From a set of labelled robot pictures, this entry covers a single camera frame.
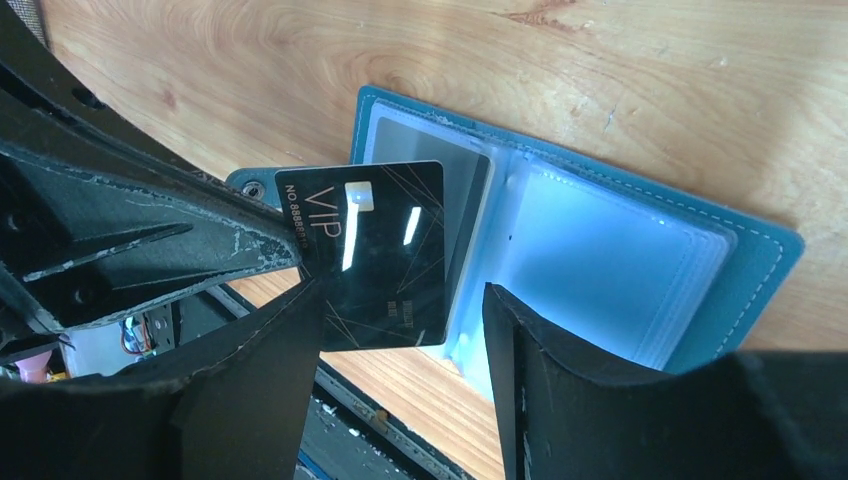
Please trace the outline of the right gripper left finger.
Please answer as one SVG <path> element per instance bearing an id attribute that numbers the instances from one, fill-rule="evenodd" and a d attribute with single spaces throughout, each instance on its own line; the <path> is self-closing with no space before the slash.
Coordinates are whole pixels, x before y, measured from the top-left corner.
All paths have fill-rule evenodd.
<path id="1" fill-rule="evenodd" d="M 1 383 L 5 479 L 289 479 L 322 344 L 322 285 L 111 376 Z"/>

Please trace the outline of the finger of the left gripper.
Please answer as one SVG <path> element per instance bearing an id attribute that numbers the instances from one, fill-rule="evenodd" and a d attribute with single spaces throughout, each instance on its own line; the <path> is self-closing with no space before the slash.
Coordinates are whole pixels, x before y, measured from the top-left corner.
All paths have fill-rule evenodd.
<path id="1" fill-rule="evenodd" d="M 179 200 L 225 220 L 279 226 L 282 216 L 144 133 L 100 100 L 39 41 L 7 3 L 1 4 L 1 118 L 6 137 L 24 143 L 33 126 L 47 145 L 25 152 L 74 173 Z"/>
<path id="2" fill-rule="evenodd" d="M 221 182 L 90 142 L 1 146 L 1 328 L 105 325 L 300 263 L 280 215 Z"/>

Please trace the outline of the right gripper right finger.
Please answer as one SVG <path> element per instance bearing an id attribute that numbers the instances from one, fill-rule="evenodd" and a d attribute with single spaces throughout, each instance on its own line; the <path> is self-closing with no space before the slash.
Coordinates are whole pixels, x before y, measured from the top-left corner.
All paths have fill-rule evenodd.
<path id="1" fill-rule="evenodd" d="M 847 355 L 742 351 L 672 375 L 487 284 L 483 326 L 510 479 L 843 479 Z"/>

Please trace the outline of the blue card holder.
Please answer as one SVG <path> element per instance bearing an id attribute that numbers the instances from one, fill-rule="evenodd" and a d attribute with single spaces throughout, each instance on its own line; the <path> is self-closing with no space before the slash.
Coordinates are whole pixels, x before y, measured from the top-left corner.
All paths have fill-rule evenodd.
<path id="1" fill-rule="evenodd" d="M 406 348 L 451 360 L 484 396 L 487 284 L 618 357 L 683 373 L 741 345 L 804 251 L 788 227 L 363 87 L 347 165 L 427 160 L 443 166 L 447 333 Z M 299 168 L 321 167 L 243 168 L 227 182 L 284 215 L 274 175 Z"/>

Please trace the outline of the dark grey credit card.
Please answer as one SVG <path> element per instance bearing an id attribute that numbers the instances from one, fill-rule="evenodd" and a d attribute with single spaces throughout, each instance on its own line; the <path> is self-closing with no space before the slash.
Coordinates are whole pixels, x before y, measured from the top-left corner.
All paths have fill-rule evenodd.
<path id="1" fill-rule="evenodd" d="M 443 166 L 435 160 L 283 169 L 281 210 L 318 279 L 326 352 L 444 343 Z"/>

